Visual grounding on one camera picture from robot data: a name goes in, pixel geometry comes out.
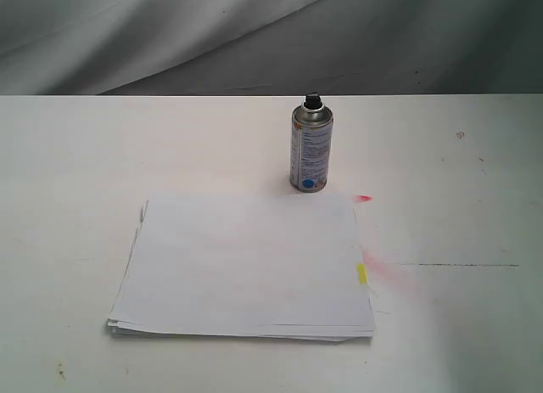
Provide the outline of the grey backdrop cloth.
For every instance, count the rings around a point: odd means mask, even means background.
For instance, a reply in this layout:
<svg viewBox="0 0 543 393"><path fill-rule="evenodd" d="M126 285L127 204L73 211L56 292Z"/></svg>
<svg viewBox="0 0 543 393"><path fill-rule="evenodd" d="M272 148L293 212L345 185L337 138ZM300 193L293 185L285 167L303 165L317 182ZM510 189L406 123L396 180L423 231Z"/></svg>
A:
<svg viewBox="0 0 543 393"><path fill-rule="evenodd" d="M542 0L1 0L5 95L541 89Z"/></svg>

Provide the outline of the stack of white paper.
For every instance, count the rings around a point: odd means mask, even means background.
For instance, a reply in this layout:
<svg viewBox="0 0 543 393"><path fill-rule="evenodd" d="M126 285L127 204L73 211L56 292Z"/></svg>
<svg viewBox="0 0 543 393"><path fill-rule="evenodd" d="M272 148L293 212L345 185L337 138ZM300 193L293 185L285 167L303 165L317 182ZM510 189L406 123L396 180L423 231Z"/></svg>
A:
<svg viewBox="0 0 543 393"><path fill-rule="evenodd" d="M107 325L117 334L344 341L373 335L353 201L154 197Z"/></svg>

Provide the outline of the silver spray paint can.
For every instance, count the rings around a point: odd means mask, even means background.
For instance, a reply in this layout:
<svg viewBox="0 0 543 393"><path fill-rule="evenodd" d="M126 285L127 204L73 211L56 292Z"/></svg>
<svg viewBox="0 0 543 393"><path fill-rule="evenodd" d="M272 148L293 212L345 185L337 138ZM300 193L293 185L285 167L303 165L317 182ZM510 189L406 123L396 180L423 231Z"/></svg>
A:
<svg viewBox="0 0 543 393"><path fill-rule="evenodd" d="M291 119L291 185L303 193L315 193L327 184L333 134L333 112L318 93L305 95Z"/></svg>

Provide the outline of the yellow sticky tab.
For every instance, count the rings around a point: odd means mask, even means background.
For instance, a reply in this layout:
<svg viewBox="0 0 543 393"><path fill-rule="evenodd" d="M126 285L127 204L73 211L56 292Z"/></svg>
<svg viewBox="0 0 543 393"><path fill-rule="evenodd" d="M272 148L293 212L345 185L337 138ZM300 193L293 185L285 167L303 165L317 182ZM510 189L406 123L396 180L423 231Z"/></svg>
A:
<svg viewBox="0 0 543 393"><path fill-rule="evenodd" d="M367 272L364 264L358 264L357 265L357 272L359 275L359 282L360 284L366 284L367 283Z"/></svg>

